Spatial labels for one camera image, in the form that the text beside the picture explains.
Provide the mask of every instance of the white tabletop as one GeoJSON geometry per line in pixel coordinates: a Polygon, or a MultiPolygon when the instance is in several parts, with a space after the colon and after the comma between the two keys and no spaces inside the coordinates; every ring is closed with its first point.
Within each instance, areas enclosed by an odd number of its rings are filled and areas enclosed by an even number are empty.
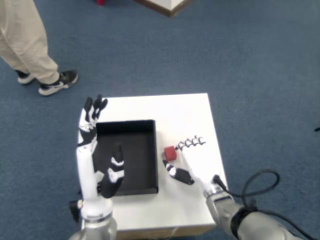
{"type": "MultiPolygon", "coordinates": [[[[203,136],[212,146],[212,161],[226,182],[209,98],[206,93],[108,98],[99,122],[155,120],[158,194],[117,196],[113,216],[118,231],[213,225],[206,200],[196,183],[186,185],[171,178],[162,162],[164,147],[203,136]]],[[[173,162],[183,167],[180,154],[173,162]]]]}

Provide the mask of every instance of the white robotic hand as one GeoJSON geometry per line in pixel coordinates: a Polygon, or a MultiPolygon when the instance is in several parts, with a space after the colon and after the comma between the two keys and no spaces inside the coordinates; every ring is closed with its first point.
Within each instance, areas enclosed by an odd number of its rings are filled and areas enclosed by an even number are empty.
{"type": "Polygon", "coordinates": [[[119,189],[125,172],[122,147],[115,144],[112,148],[110,167],[102,180],[97,182],[92,154],[97,146],[97,127],[101,111],[107,106],[108,100],[98,95],[93,102],[88,98],[78,125],[78,144],[76,149],[77,167],[83,200],[70,202],[73,218],[77,221],[77,209],[85,220],[100,221],[112,212],[112,201],[109,199],[119,189]]]}
{"type": "Polygon", "coordinates": [[[220,169],[217,169],[209,147],[210,145],[206,143],[203,137],[194,136],[192,139],[188,138],[181,141],[176,149],[182,152],[182,158],[188,171],[174,167],[163,160],[169,175],[189,185],[193,184],[194,181],[198,182],[201,184],[203,191],[212,191],[214,187],[212,179],[214,175],[220,174],[220,169]]]}

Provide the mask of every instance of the person's leg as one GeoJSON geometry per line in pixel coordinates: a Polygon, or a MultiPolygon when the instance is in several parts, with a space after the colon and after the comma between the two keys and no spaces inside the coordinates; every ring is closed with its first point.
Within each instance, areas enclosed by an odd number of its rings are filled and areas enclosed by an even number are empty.
{"type": "Polygon", "coordinates": [[[20,61],[17,55],[7,44],[0,30],[0,57],[18,73],[18,82],[21,84],[30,83],[34,77],[29,73],[26,66],[20,61]]]}
{"type": "Polygon", "coordinates": [[[58,65],[48,55],[46,31],[34,1],[1,1],[0,29],[5,41],[33,76],[43,84],[53,84],[59,78],[58,65]]]}

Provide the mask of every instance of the black tray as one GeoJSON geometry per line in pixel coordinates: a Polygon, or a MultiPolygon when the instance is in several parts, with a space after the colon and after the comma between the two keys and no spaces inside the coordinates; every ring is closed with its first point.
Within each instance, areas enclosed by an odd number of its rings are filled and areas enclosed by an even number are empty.
{"type": "Polygon", "coordinates": [[[116,196],[158,193],[156,123],[154,120],[97,123],[94,171],[105,173],[112,146],[122,144],[124,179],[116,196]]]}

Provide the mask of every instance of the sneaker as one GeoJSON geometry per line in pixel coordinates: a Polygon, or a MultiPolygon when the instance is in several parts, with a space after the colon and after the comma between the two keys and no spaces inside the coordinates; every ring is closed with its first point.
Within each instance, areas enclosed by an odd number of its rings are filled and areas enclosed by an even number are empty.
{"type": "Polygon", "coordinates": [[[33,79],[35,79],[35,77],[30,73],[24,73],[19,70],[15,70],[15,71],[18,74],[18,82],[22,85],[27,85],[31,83],[33,79]]]}
{"type": "Polygon", "coordinates": [[[78,73],[75,70],[60,72],[59,79],[52,84],[40,84],[39,93],[43,96],[49,96],[61,89],[71,87],[78,80],[78,73]]]}

